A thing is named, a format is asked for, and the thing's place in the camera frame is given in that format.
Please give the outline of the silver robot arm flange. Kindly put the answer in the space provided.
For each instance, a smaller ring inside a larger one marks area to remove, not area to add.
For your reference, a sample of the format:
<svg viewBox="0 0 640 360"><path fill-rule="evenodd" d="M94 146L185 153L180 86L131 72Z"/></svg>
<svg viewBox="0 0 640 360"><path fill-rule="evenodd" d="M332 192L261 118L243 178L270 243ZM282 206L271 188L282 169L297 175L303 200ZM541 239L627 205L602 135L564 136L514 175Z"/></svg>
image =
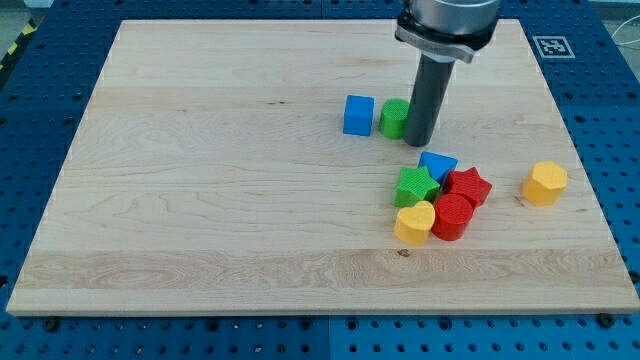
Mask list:
<svg viewBox="0 0 640 360"><path fill-rule="evenodd" d="M396 19L395 37L427 58L471 63L491 40L500 0L408 0Z"/></svg>

